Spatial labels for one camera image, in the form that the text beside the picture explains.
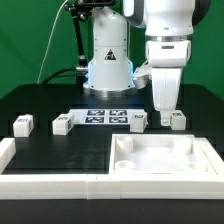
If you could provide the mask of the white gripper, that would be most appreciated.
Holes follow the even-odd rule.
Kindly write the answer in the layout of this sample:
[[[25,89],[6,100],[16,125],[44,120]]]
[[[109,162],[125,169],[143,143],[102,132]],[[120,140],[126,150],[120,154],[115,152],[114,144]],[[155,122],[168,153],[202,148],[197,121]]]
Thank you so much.
[[[176,108],[183,68],[191,55],[189,40],[147,42],[147,60],[151,68],[154,107],[160,111],[161,125],[170,125],[170,113]]]

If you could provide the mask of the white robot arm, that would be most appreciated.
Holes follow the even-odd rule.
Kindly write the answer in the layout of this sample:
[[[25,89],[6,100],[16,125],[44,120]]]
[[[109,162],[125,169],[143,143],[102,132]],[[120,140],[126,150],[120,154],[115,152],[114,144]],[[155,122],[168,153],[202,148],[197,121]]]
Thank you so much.
[[[107,96],[152,83],[154,108],[171,124],[182,71],[191,57],[194,27],[211,0],[87,0],[93,16],[94,55],[84,89]]]

